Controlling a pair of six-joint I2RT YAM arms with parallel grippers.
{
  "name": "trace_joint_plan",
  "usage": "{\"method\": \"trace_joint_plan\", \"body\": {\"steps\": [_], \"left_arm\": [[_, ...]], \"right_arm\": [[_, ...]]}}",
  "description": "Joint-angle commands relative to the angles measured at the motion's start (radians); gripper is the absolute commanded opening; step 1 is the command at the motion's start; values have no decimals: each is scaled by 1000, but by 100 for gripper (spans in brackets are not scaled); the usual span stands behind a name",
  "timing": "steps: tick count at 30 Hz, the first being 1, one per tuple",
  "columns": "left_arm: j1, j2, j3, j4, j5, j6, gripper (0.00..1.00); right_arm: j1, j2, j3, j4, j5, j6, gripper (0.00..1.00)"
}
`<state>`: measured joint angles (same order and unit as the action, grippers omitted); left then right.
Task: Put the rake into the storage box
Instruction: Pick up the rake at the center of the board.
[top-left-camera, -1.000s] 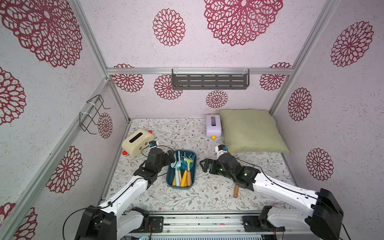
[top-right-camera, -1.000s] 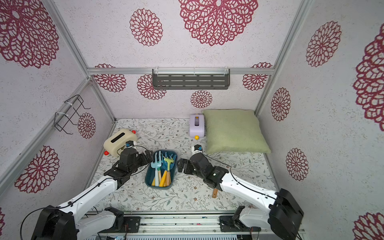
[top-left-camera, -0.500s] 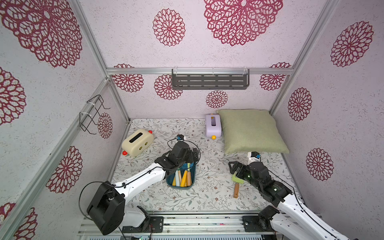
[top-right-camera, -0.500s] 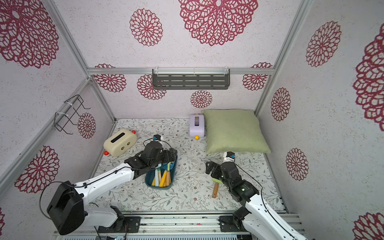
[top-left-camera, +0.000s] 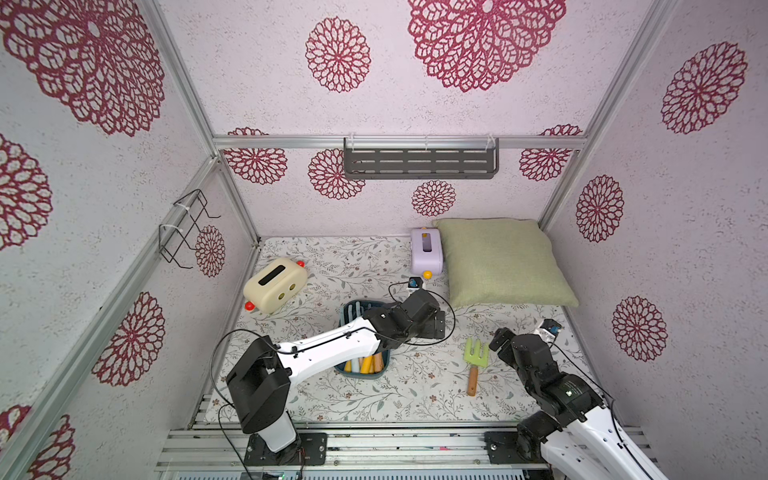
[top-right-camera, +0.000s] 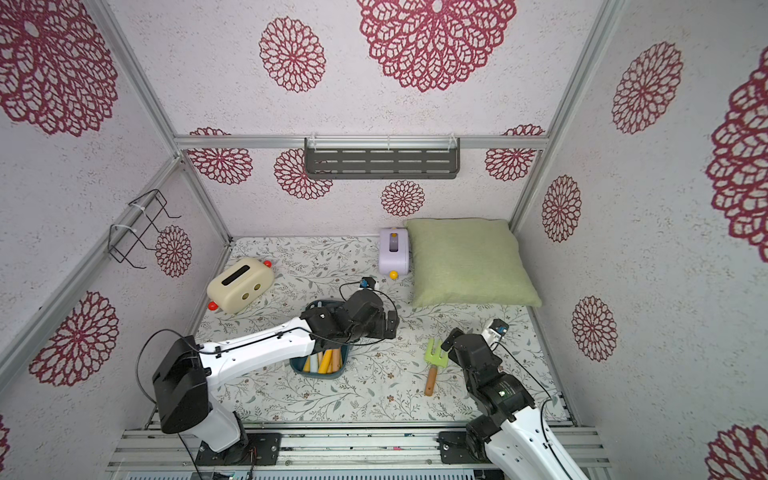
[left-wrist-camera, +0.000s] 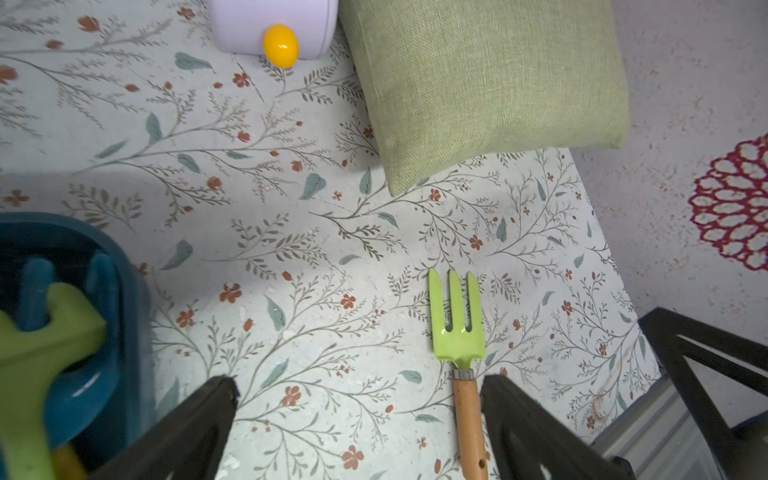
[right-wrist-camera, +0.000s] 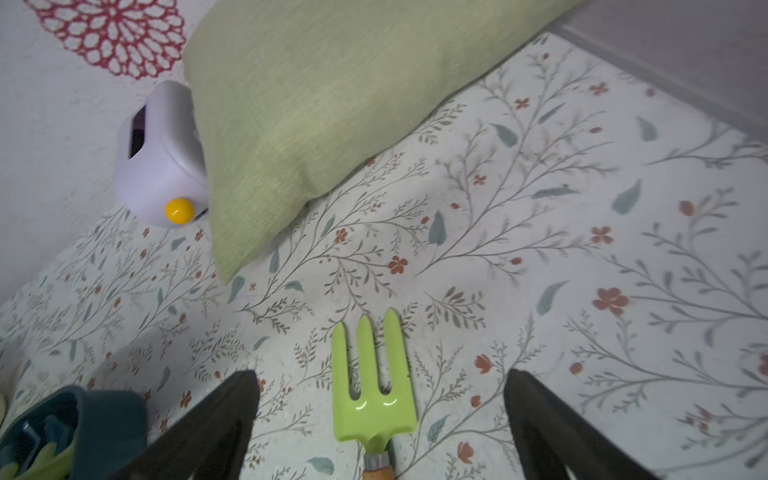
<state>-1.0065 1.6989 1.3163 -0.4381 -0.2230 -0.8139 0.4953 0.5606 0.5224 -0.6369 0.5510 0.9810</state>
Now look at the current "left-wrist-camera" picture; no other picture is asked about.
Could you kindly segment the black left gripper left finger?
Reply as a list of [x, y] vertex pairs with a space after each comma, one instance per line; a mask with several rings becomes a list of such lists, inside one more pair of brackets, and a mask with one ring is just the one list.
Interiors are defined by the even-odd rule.
[[208, 379], [92, 479], [213, 479], [238, 407], [235, 379]]

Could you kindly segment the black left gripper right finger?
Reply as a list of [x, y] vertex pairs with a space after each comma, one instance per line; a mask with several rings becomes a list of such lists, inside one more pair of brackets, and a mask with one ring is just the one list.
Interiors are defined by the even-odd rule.
[[501, 479], [635, 477], [626, 459], [603, 458], [510, 379], [485, 377], [480, 395]]

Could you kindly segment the lime fork wooden handle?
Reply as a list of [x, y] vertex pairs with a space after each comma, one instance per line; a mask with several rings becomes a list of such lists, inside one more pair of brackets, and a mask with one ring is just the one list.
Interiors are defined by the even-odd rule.
[[428, 271], [428, 293], [434, 354], [438, 360], [453, 365], [452, 388], [463, 477], [487, 479], [480, 394], [472, 368], [475, 360], [486, 356], [479, 284], [472, 273], [464, 281], [456, 272], [448, 273], [450, 322], [446, 321], [441, 276], [434, 269]]

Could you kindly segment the green rake wooden handle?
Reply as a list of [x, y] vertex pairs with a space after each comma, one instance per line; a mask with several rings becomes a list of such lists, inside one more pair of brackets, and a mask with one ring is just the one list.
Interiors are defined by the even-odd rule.
[[21, 331], [1, 314], [1, 453], [9, 479], [54, 479], [44, 424], [48, 391], [57, 375], [97, 352], [106, 323], [87, 297], [66, 283], [46, 294], [50, 322]]

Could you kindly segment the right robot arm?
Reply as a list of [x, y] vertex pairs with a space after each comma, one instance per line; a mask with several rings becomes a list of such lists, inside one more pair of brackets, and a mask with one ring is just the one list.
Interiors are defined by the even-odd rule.
[[729, 479], [767, 477], [767, 346], [657, 307], [645, 339]]

